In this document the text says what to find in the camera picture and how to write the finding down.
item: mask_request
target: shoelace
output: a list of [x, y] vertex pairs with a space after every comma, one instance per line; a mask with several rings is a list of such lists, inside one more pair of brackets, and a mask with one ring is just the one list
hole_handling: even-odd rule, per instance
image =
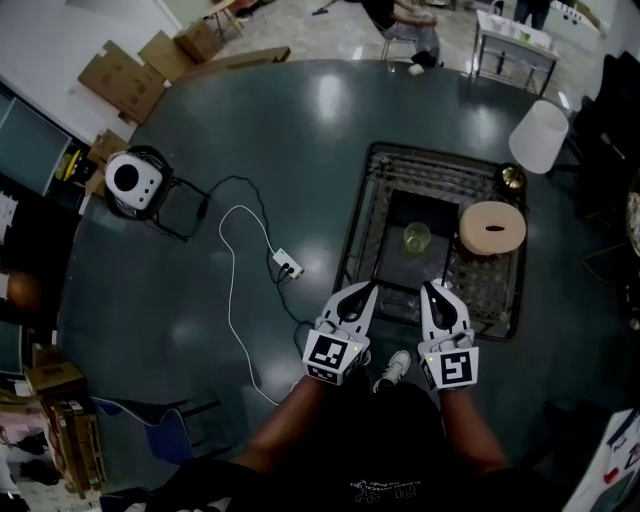
[[390, 380], [391, 382], [397, 382], [400, 380], [402, 376], [402, 363], [399, 361], [394, 361], [387, 369], [382, 373], [382, 378], [386, 380]]

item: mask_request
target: white sneaker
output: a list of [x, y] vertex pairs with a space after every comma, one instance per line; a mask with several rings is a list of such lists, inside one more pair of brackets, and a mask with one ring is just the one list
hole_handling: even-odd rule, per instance
[[410, 365], [411, 356], [406, 350], [399, 350], [393, 354], [391, 359], [389, 359], [387, 369], [382, 373], [382, 377], [373, 385], [373, 392], [378, 392], [378, 386], [383, 379], [388, 380], [394, 385], [400, 382], [400, 379], [409, 371]]

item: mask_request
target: blue chair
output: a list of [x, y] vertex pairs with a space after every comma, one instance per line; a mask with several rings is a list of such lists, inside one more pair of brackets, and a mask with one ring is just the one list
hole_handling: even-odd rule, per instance
[[[193, 459], [195, 457], [193, 448], [204, 442], [192, 443], [190, 441], [184, 418], [220, 405], [220, 402], [216, 401], [183, 412], [180, 411], [178, 407], [186, 404], [186, 400], [167, 405], [148, 404], [135, 402], [133, 400], [118, 400], [112, 398], [92, 397], [92, 400], [109, 416], [115, 416], [125, 411], [143, 423], [147, 431], [147, 441], [153, 456], [169, 464], [176, 465]], [[204, 457], [215, 457], [228, 452], [231, 448], [232, 446], [225, 446], [207, 453]]]

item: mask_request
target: white table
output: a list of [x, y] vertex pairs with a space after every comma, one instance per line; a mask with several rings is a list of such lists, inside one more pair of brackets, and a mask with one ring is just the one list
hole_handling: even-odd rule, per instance
[[[517, 60], [525, 61], [531, 66], [531, 72], [525, 87], [528, 86], [536, 70], [542, 70], [547, 73], [544, 85], [539, 92], [539, 95], [542, 96], [549, 85], [558, 60], [560, 60], [560, 56], [553, 48], [551, 36], [495, 14], [476, 11], [476, 15], [478, 19], [476, 39], [473, 46], [473, 62], [476, 62], [476, 54], [478, 54], [478, 65], [475, 70], [475, 76], [480, 74], [486, 50], [491, 50], [498, 54], [507, 54]], [[470, 75], [474, 75], [473, 66], [471, 67]]]

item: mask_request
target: red heart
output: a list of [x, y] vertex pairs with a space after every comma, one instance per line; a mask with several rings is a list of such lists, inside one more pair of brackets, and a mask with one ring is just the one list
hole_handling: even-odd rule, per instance
[[611, 482], [613, 482], [616, 479], [616, 477], [618, 476], [618, 473], [620, 473], [618, 468], [613, 468], [613, 470], [610, 473], [604, 475], [604, 483], [609, 485]]

